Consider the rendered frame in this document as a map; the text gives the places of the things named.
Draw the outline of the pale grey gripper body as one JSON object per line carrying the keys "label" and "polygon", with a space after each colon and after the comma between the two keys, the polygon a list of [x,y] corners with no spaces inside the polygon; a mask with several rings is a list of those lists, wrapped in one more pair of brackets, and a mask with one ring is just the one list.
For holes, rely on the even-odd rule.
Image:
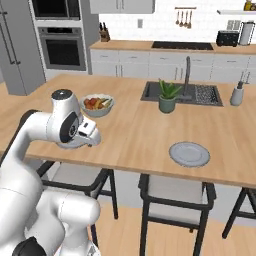
{"label": "pale grey gripper body", "polygon": [[79,148],[84,145],[97,146],[100,142],[100,133],[98,129],[95,129],[89,136],[84,136],[81,132],[77,133],[70,142],[65,144],[65,146],[67,148]]}

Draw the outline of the yellow bun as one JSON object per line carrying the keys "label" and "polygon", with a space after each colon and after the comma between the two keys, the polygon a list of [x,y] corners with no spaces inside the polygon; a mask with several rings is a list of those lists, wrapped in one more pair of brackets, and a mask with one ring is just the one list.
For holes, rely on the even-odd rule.
{"label": "yellow bun", "polygon": [[110,102],[111,100],[107,98],[98,99],[94,105],[94,109],[98,110],[98,109],[106,108],[110,104]]}

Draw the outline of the grey round plate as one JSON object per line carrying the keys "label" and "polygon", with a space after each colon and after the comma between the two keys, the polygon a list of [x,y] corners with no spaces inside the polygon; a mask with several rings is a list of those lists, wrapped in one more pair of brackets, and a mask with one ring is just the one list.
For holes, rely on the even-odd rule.
{"label": "grey round plate", "polygon": [[194,142],[177,142],[169,148],[170,158],[183,167],[202,167],[210,161],[209,151]]}

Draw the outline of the black stool with grey seat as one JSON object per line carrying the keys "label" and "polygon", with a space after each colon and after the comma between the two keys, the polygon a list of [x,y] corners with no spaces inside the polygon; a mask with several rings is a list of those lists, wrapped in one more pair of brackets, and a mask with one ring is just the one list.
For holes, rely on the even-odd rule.
{"label": "black stool with grey seat", "polygon": [[51,180],[46,180],[44,175],[55,164],[54,161],[44,162],[37,173],[43,184],[50,188],[82,192],[84,195],[98,199],[100,195],[112,198],[114,218],[118,218],[115,176],[113,169],[96,168],[85,165],[61,163]]}
{"label": "black stool with grey seat", "polygon": [[146,254],[149,222],[197,231],[193,256],[200,256],[210,210],[216,199],[212,183],[141,174],[138,184],[143,200],[140,256]]}
{"label": "black stool with grey seat", "polygon": [[[241,206],[248,197],[253,212],[241,211]],[[232,209],[229,219],[222,232],[222,238],[226,239],[237,217],[256,220],[256,189],[243,187]]]}

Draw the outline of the grey base cupboards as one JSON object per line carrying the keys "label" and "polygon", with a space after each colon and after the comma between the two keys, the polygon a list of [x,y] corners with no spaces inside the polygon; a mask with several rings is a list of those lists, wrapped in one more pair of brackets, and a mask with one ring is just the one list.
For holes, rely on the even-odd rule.
{"label": "grey base cupboards", "polygon": [[186,58],[192,81],[256,84],[256,56],[92,49],[94,75],[184,81]]}

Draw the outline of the green plant in grey pot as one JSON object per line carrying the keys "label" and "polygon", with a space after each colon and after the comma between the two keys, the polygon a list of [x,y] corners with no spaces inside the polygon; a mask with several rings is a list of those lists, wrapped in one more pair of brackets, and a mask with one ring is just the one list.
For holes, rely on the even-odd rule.
{"label": "green plant in grey pot", "polygon": [[176,97],[182,86],[175,86],[172,82],[167,84],[164,80],[159,80],[161,94],[159,95],[159,109],[162,113],[168,114],[174,111]]}

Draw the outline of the brown knife block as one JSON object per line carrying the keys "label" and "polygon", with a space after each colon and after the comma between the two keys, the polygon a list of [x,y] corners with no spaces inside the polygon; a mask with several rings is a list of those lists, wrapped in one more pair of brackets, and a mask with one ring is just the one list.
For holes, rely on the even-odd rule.
{"label": "brown knife block", "polygon": [[110,40],[110,35],[105,23],[99,23],[99,33],[102,42],[108,42]]}

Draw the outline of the grey fridge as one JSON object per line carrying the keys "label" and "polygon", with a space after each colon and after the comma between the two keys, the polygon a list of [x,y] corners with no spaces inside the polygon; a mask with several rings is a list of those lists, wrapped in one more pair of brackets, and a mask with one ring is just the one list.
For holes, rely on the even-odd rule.
{"label": "grey fridge", "polygon": [[9,94],[29,95],[45,83],[28,0],[0,0],[0,69]]}

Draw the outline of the dark sink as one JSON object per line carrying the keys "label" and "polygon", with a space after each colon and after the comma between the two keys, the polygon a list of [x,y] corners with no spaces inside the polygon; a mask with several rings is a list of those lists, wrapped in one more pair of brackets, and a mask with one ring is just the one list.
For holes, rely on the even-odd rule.
{"label": "dark sink", "polygon": [[[176,102],[180,104],[223,106],[220,94],[216,85],[189,84],[186,93],[191,96],[190,100],[181,99],[183,89],[178,92]],[[142,101],[157,102],[162,94],[158,82],[148,81],[141,96]]]}

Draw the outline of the black hob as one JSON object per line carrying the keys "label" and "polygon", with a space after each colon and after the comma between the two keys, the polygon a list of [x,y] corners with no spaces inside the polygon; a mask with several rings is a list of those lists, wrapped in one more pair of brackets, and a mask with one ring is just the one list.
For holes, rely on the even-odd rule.
{"label": "black hob", "polygon": [[179,50],[213,50],[211,43],[173,41],[154,41],[151,48]]}

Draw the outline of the steel microwave oven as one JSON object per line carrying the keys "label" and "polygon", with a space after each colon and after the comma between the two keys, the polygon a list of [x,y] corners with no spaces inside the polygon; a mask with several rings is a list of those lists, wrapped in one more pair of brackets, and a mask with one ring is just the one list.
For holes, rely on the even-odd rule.
{"label": "steel microwave oven", "polygon": [[32,0],[37,19],[80,19],[78,0]]}

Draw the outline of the grey pot with tools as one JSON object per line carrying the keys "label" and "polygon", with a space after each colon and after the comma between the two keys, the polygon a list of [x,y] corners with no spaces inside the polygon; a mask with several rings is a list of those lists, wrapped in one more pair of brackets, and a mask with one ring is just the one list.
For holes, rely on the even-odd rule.
{"label": "grey pot with tools", "polygon": [[232,106],[239,106],[243,101],[244,96],[244,85],[249,83],[250,73],[247,72],[245,77],[242,78],[238,84],[234,87],[231,98],[230,104]]}

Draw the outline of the black toaster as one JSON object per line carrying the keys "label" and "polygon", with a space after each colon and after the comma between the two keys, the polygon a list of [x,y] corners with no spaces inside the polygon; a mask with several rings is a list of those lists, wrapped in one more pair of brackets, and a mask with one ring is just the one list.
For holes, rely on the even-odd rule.
{"label": "black toaster", "polygon": [[216,44],[221,46],[233,46],[238,44],[239,33],[237,31],[220,30],[217,34]]}

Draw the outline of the grey wall cupboards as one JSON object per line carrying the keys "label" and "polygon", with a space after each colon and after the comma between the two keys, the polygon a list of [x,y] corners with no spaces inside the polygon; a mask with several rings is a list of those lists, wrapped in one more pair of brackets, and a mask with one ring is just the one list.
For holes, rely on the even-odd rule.
{"label": "grey wall cupboards", "polygon": [[156,0],[90,0],[92,14],[153,14]]}

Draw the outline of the grey double wall socket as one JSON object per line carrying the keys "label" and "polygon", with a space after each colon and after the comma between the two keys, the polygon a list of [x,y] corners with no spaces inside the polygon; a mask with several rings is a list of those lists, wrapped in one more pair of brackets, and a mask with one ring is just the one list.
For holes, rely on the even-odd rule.
{"label": "grey double wall socket", "polygon": [[227,23],[227,30],[238,30],[240,28],[240,20],[229,20]]}

